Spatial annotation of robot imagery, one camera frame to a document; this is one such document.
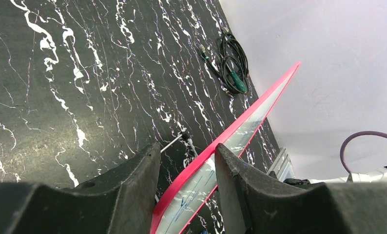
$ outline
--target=metal rod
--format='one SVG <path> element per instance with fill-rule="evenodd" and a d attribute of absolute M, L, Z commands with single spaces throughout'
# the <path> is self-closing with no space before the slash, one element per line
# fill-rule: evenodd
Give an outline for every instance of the metal rod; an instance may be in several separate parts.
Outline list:
<path fill-rule="evenodd" d="M 163 149 L 160 150 L 160 153 L 163 153 L 166 149 L 168 149 L 173 143 L 177 142 L 182 137 L 182 134 L 179 134 L 173 141 L 167 144 Z"/>

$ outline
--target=black marble-patterned surface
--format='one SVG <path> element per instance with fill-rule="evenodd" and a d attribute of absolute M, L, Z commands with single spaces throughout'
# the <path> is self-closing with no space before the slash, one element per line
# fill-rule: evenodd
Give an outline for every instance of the black marble-patterned surface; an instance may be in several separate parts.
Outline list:
<path fill-rule="evenodd" d="M 197 53 L 228 27 L 217 0 L 0 0 L 0 182 L 73 187 L 188 129 L 200 153 L 256 99 L 230 96 Z M 268 122 L 242 156 L 266 171 Z M 193 160 L 162 154 L 158 196 Z M 215 195 L 194 230 L 223 230 Z"/>

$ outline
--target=green cable connector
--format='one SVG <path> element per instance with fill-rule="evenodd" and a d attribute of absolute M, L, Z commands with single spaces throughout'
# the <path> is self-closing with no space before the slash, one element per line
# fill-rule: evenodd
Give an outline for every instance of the green cable connector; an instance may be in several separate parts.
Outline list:
<path fill-rule="evenodd" d="M 201 54 L 202 54 L 202 56 L 204 57 L 204 59 L 209 59 L 209 56 L 206 54 L 205 46 L 200 45 L 200 46 L 199 46 L 199 49 L 201 50 Z"/>
<path fill-rule="evenodd" d="M 239 77 L 238 77 L 238 75 L 235 73 L 235 71 L 231 71 L 231 72 L 230 72 L 230 75 L 231 75 L 231 77 L 232 77 L 232 79 L 233 79 L 233 82 L 235 83 L 236 88 L 237 88 L 240 92 L 246 94 L 246 93 L 248 92 L 247 87 L 245 86 L 244 82 L 242 82 L 242 81 L 239 79 Z"/>

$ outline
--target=white wall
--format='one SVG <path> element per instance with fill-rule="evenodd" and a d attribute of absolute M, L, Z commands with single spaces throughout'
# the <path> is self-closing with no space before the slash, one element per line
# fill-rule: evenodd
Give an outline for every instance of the white wall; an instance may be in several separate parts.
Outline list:
<path fill-rule="evenodd" d="M 387 133 L 387 0 L 221 0 L 262 94 L 302 62 L 269 115 L 300 178 L 347 175 L 341 143 Z M 387 164 L 387 140 L 363 136 L 346 150 L 353 171 Z"/>

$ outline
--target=black cable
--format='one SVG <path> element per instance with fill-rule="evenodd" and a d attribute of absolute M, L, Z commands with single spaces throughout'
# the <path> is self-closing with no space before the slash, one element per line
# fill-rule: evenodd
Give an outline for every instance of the black cable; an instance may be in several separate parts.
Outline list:
<path fill-rule="evenodd" d="M 219 63 L 217 63 L 218 70 L 212 65 L 212 61 L 209 56 L 206 55 L 205 47 L 201 46 L 202 57 L 206 60 L 208 66 L 212 69 L 212 71 L 221 78 L 224 86 L 228 89 L 228 91 L 232 94 L 246 94 L 249 90 L 247 77 L 249 74 L 248 70 L 248 59 L 245 55 L 244 50 L 242 49 L 239 42 L 235 39 L 235 37 L 228 33 L 228 30 L 224 30 L 222 41 L 220 44 L 220 59 Z M 231 51 L 234 56 L 230 56 L 228 51 Z M 236 75 L 239 79 L 245 84 L 247 90 L 245 92 L 238 90 L 233 79 L 231 78 L 230 72 L 235 71 Z"/>
<path fill-rule="evenodd" d="M 343 142 L 343 144 L 341 145 L 341 148 L 340 148 L 340 160 L 341 160 L 341 164 L 343 165 L 344 169 L 348 172 L 348 173 L 351 173 L 351 170 L 348 168 L 347 164 L 346 164 L 346 161 L 344 160 L 344 150 L 346 150 L 346 146 L 347 144 L 353 140 L 354 138 L 356 137 L 360 137 L 360 136 L 368 136 L 368 135 L 372 135 L 372 136 L 378 136 L 378 137 L 384 137 L 387 139 L 387 133 L 381 133 L 381 132 L 375 132 L 375 131 L 364 131 L 364 132 L 358 132 L 358 133 L 354 133 L 352 134 L 351 136 L 347 137 L 347 139 Z"/>

